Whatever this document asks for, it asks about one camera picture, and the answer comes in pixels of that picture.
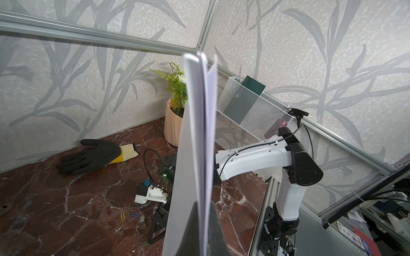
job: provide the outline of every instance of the brown marble surface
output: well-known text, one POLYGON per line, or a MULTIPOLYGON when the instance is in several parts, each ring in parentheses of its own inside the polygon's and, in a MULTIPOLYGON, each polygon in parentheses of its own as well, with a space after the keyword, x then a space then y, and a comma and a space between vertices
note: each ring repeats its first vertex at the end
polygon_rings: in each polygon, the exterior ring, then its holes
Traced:
MULTIPOLYGON (((161 118, 104 139, 119 145, 134 142, 141 153, 152 148, 165 158, 175 154, 177 148, 165 141, 163 128, 161 118)), ((0 174, 0 205, 14 205, 11 212, 0 217, 0 256, 161 255, 163 239, 142 246, 160 205, 134 203, 138 185, 147 178, 142 155, 79 176, 58 173, 55 166, 62 156, 85 148, 80 146, 0 174), (130 217, 130 212, 139 217, 130 217)), ((147 156, 154 179, 171 191, 172 184, 156 174, 160 161, 152 152, 147 156)), ((214 186, 212 200, 234 256, 246 255, 249 250, 266 187, 253 173, 214 186)))

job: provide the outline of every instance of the leaf pattern wallpaper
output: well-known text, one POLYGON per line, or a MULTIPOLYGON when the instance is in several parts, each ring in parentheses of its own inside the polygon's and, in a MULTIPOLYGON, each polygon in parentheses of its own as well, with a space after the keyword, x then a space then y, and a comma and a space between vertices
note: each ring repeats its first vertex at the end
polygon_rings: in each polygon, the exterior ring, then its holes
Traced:
MULTIPOLYGON (((97 29, 194 47, 209 5, 47 2, 11 0, 0 9, 79 25, 92 19, 90 27, 97 29)), ((166 70, 168 61, 181 62, 178 56, 19 34, 0 34, 0 46, 0 172, 72 148, 83 138, 164 116, 170 95, 148 67, 166 70)))
MULTIPOLYGON (((395 0, 221 0, 207 55, 374 157, 410 152, 410 4, 395 0)), ((246 136, 219 128, 226 145, 246 136)), ((377 170, 309 130, 324 171, 304 201, 321 212, 380 178, 377 170)), ((307 132, 298 135, 309 152, 307 132)))

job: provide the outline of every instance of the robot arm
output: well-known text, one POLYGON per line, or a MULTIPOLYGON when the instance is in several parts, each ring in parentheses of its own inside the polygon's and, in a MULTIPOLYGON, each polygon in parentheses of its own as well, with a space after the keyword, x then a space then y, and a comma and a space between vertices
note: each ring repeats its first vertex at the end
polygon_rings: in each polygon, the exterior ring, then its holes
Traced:
POLYGON ((308 186, 323 177, 322 170, 287 127, 280 128, 278 136, 264 142, 220 150, 215 155, 215 162, 221 180, 262 168, 283 167, 281 186, 273 207, 277 214, 265 224, 266 231, 275 238, 296 232, 303 195, 308 186))

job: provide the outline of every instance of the cable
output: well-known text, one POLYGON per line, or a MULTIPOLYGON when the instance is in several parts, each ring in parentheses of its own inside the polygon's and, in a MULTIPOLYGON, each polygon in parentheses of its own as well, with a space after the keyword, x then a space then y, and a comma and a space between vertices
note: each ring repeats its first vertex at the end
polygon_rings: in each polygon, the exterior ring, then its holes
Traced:
POLYGON ((410 201, 407 201, 407 200, 394 199, 394 198, 390 198, 390 197, 374 197, 374 198, 371 198, 371 199, 369 199, 369 200, 385 200, 385 199, 395 200, 395 201, 402 201, 402 202, 410 203, 410 201))
POLYGON ((392 190, 386 190, 386 191, 374 194, 371 197, 377 197, 379 195, 383 195, 383 194, 390 193, 390 192, 407 192, 407 193, 410 193, 410 188, 397 188, 397 189, 392 189, 392 190))
POLYGON ((233 154, 232 154, 230 157, 228 157, 228 159, 227 159, 227 160, 225 161, 225 163, 223 164, 222 169, 221 169, 221 172, 219 173, 219 178, 221 177, 222 172, 223 172, 223 169, 224 169, 226 163, 229 161, 229 159, 230 159, 231 157, 235 156, 236 154, 238 154, 239 152, 244 151, 244 150, 247 150, 247 149, 250 149, 250 148, 253 148, 253 147, 259 147, 259 146, 263 146, 263 145, 272 144, 272 143, 274 143, 274 142, 281 142, 281 141, 283 141, 283 140, 286 140, 287 138, 292 137, 301 127, 302 127, 302 126, 299 126, 299 127, 296 129, 296 131, 294 131, 291 135, 287 136, 286 138, 282 138, 282 139, 280 139, 280 140, 278 140, 278 141, 271 141, 271 142, 267 142, 267 143, 263 143, 263 144, 252 145, 252 146, 243 148, 243 149, 241 149, 241 150, 238 150, 237 152, 233 152, 233 154))
POLYGON ((154 179, 152 178, 150 172, 148 171, 147 165, 145 164, 145 152, 147 152, 148 150, 151 150, 151 151, 155 152, 155 153, 157 154, 158 158, 161 160, 161 162, 163 162, 166 166, 172 167, 172 165, 169 165, 169 164, 165 163, 165 162, 162 160, 162 158, 159 156, 159 154, 158 154, 155 150, 152 150, 152 149, 150 149, 150 148, 147 148, 147 149, 144 151, 144 153, 143 153, 143 155, 142 155, 142 159, 143 159, 143 161, 144 161, 145 170, 147 171, 148 177, 150 178, 151 182, 152 182, 155 186, 157 186, 157 183, 156 183, 156 182, 154 181, 154 179))
POLYGON ((314 157, 313 157, 313 144, 312 144, 312 139, 311 139, 311 137, 310 137, 310 133, 309 133, 308 128, 306 127, 306 125, 303 124, 303 126, 305 127, 305 129, 306 129, 306 131, 307 131, 307 133, 308 133, 308 135, 309 135, 310 147, 312 148, 312 159, 314 159, 314 157))

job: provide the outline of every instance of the white metal basket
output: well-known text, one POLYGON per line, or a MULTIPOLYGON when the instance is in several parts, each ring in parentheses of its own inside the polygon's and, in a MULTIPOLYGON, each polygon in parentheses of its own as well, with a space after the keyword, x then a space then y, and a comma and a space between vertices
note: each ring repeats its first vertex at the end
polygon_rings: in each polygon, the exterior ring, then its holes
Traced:
POLYGON ((277 135, 279 128, 293 120, 284 104, 265 93, 252 92, 238 77, 228 79, 216 109, 260 141, 277 135))

